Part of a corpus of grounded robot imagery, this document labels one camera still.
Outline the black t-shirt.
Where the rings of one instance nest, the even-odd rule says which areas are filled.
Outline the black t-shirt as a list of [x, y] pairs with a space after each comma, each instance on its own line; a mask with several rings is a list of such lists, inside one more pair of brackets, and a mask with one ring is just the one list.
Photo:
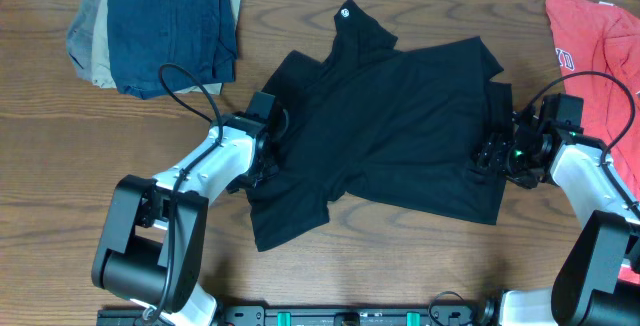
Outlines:
[[277, 174], [247, 194], [257, 249], [326, 224], [345, 194], [494, 224], [505, 179], [476, 156], [511, 126], [496, 57], [478, 37], [400, 51], [352, 0], [334, 22], [326, 59], [291, 52], [265, 84], [287, 118]]

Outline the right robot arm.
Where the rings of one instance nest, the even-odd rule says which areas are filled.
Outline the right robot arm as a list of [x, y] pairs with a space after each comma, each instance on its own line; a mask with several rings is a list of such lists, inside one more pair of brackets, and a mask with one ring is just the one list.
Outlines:
[[569, 121], [521, 120], [514, 131], [492, 134], [476, 163], [525, 189], [559, 187], [581, 233], [552, 287], [507, 291], [479, 309], [475, 324], [638, 324], [639, 287], [619, 274], [639, 271], [639, 203], [603, 141]]

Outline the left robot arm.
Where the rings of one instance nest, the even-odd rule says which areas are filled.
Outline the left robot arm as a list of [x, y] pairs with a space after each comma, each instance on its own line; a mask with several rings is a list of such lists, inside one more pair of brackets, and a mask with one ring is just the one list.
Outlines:
[[114, 189], [91, 269], [92, 283], [143, 310], [133, 325], [213, 325], [218, 303], [198, 283], [209, 207], [225, 191], [254, 187], [269, 171], [273, 120], [226, 114], [182, 160]]

